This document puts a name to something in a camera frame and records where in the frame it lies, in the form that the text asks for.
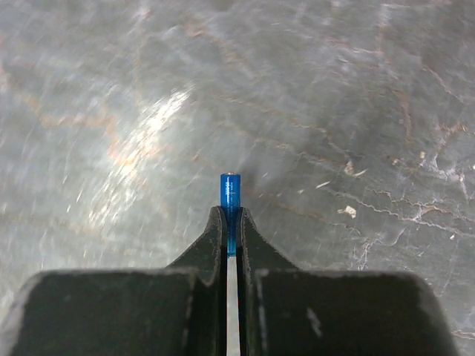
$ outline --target blue fiber optic rod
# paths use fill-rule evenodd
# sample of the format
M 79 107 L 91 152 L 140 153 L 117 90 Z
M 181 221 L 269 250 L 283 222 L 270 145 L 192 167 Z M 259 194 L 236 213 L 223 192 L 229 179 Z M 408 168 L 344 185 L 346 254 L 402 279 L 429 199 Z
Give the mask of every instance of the blue fiber optic rod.
M 236 230 L 240 208 L 240 175 L 221 174 L 221 208 L 228 224 L 228 258 L 236 256 Z

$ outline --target white speck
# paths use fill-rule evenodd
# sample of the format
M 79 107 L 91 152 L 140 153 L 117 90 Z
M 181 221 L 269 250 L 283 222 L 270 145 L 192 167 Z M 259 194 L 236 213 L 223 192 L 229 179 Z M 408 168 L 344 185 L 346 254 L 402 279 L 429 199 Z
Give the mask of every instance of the white speck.
M 359 172 L 359 173 L 357 173 L 357 174 L 353 174 L 353 176 L 354 176 L 354 177 L 359 177 L 359 176 L 361 176 L 362 174 L 365 174 L 366 171 L 367 171 L 367 169 L 364 169 L 363 171 L 361 171 L 361 172 Z
M 353 169 L 353 162 L 348 161 L 346 167 L 344 168 L 344 173 L 348 174 L 349 176 L 352 176 L 353 173 L 355 173 Z
M 321 184 L 317 185 L 317 186 L 315 187 L 315 189 L 319 189 L 319 188 L 321 188 L 321 187 L 324 187 L 325 185 L 327 185 L 327 184 L 329 184 L 329 183 L 330 183 L 330 181 L 325 182 L 325 183 L 321 183 Z
M 351 206 L 347 205 L 347 207 L 343 210 L 340 209 L 337 211 L 339 214 L 349 214 L 352 219 L 356 218 L 356 209 L 352 208 Z
M 348 161 L 347 165 L 344 168 L 344 173 L 349 175 L 349 176 L 353 176 L 353 177 L 361 176 L 366 171 L 367 171 L 367 169 L 364 169 L 363 171 L 355 174 L 355 169 L 353 168 L 353 162 L 351 162 L 351 161 Z
M 310 324 L 312 325 L 313 331 L 318 337 L 321 337 L 322 332 L 320 320 L 317 318 L 317 315 L 311 308 L 307 308 L 307 318 L 308 320 L 310 320 Z

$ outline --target blue plastic tube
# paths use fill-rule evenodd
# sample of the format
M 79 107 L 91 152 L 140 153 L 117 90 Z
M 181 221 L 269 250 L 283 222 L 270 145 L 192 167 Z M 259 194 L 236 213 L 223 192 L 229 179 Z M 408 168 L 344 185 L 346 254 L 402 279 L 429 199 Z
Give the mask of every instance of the blue plastic tube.
M 236 230 L 240 208 L 240 175 L 221 174 L 221 208 L 228 225 L 228 257 L 236 256 Z

